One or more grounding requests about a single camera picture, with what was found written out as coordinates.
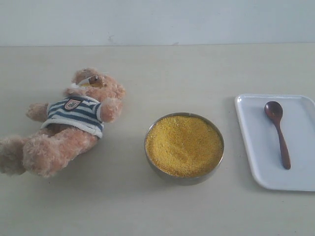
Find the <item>dark red wooden spoon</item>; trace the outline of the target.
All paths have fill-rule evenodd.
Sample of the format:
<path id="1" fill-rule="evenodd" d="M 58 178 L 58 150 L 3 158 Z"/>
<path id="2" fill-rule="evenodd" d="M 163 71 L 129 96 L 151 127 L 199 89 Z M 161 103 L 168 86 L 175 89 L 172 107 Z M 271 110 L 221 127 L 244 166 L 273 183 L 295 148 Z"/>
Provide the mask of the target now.
<path id="1" fill-rule="evenodd" d="M 291 161 L 285 138 L 281 130 L 281 120 L 283 117 L 283 108 L 277 101 L 269 101 L 264 106 L 264 112 L 276 128 L 280 144 L 281 161 L 286 170 L 291 169 Z"/>

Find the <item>white plastic tray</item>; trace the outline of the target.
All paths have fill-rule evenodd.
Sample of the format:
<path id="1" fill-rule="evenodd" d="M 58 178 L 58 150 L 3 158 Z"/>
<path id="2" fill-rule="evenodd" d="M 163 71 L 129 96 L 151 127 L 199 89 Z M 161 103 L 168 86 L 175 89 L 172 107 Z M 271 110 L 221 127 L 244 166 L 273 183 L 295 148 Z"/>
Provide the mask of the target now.
<path id="1" fill-rule="evenodd" d="M 291 168 L 281 162 L 279 138 L 264 111 L 269 101 L 283 108 L 281 129 Z M 303 95 L 240 94 L 235 108 L 250 170 L 255 181 L 271 190 L 315 190 L 315 103 Z"/>

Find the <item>tan teddy bear striped sweater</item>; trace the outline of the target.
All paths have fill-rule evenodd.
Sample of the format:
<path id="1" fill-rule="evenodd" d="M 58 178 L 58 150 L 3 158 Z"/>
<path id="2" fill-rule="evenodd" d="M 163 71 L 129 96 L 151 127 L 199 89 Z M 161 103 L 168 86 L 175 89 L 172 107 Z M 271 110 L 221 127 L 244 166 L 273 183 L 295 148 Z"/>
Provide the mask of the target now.
<path id="1" fill-rule="evenodd" d="M 93 68 L 76 71 L 59 101 L 29 106 L 27 117 L 41 123 L 37 132 L 1 139 L 0 172 L 54 176 L 97 144 L 105 124 L 120 116 L 125 93 L 109 75 Z"/>

